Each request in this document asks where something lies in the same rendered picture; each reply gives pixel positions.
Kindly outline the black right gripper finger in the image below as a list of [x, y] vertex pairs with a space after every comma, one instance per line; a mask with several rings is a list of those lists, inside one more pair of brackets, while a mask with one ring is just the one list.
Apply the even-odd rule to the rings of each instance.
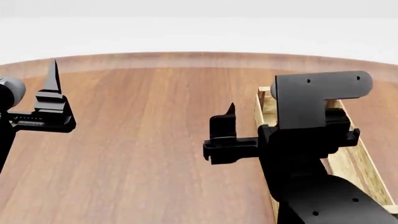
[[351, 126], [351, 121], [342, 108], [327, 108], [325, 119], [328, 128], [349, 128]]
[[235, 105], [231, 103], [227, 112], [210, 118], [210, 139], [236, 138]]

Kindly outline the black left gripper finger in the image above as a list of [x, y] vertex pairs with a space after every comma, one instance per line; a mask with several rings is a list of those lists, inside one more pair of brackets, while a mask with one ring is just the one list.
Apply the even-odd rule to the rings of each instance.
[[44, 89], [39, 90], [35, 97], [34, 113], [67, 114], [67, 99], [62, 94], [56, 60], [50, 63]]

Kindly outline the light wooden tray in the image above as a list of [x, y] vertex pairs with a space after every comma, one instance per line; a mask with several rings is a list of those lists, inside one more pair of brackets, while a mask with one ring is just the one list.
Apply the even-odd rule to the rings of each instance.
[[[276, 125], [277, 103], [268, 86], [258, 88], [254, 117], [258, 126]], [[352, 182], [398, 219], [398, 205], [393, 201], [362, 140], [359, 140], [355, 147], [341, 147], [321, 162], [329, 174]]]

